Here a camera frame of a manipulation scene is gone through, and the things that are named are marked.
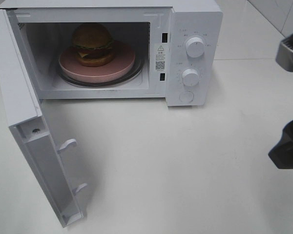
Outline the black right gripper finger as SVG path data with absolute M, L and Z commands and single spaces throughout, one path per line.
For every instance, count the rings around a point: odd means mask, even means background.
M 268 156 L 278 169 L 293 169 L 293 120 L 283 128 L 281 139 Z

